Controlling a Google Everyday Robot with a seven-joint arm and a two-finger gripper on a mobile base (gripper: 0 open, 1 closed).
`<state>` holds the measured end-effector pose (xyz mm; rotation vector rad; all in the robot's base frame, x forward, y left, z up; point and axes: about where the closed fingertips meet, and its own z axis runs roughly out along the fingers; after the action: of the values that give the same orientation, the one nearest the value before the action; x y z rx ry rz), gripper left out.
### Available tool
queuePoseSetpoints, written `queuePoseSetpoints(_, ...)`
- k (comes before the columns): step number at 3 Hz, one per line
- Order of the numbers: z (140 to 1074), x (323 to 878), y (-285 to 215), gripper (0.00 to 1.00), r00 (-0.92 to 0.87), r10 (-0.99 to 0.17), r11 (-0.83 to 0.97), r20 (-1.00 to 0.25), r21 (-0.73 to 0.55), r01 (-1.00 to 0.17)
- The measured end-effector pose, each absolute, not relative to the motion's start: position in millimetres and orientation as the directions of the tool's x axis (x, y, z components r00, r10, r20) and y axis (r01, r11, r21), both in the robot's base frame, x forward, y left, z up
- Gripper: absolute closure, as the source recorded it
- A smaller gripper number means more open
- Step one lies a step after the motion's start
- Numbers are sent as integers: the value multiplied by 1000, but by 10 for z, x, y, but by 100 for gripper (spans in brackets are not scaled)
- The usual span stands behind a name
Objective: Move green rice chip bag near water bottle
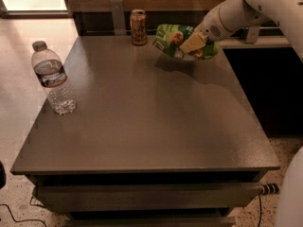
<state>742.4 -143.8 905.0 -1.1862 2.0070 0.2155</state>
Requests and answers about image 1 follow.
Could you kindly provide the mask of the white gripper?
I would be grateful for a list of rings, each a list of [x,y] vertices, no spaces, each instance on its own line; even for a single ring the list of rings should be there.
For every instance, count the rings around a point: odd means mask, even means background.
[[[218,42],[228,38],[232,34],[223,25],[219,7],[212,9],[203,18],[202,22],[195,27],[195,31],[180,45],[180,49],[186,54],[205,47],[207,38],[212,42]]]

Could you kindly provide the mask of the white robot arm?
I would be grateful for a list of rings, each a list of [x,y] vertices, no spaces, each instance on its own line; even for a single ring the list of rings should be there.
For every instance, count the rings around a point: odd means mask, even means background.
[[[303,0],[225,0],[212,9],[181,45],[184,53],[221,41],[245,26],[276,23],[298,58],[303,60]],[[274,227],[303,227],[303,148],[284,175]]]

